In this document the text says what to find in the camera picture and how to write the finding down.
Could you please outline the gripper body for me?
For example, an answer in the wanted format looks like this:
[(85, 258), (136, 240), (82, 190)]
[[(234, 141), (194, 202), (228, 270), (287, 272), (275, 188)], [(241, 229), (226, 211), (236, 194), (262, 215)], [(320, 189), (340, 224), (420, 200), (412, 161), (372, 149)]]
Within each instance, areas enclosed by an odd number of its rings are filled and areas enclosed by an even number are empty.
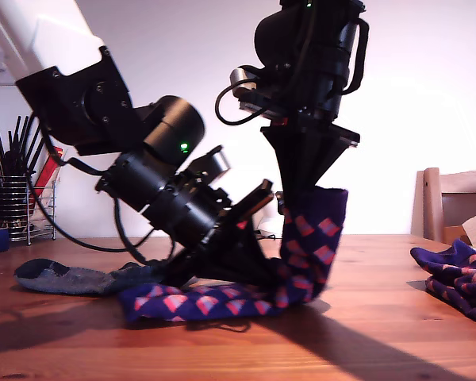
[[(240, 107), (261, 112), (269, 125), (289, 125), (301, 132), (304, 120), (335, 124), (341, 98), (360, 86), (355, 75), (351, 85), (347, 59), (277, 60), (258, 68), (236, 69), (236, 97)], [(352, 145), (360, 135), (352, 131)]]
[[(272, 182), (264, 179), (233, 205), (221, 188), (214, 190), (199, 179), (179, 176), (174, 186), (159, 193), (144, 216), (183, 248), (213, 252), (219, 229), (252, 219), (255, 212), (273, 199), (271, 188)], [(166, 278), (167, 263), (164, 267)]]

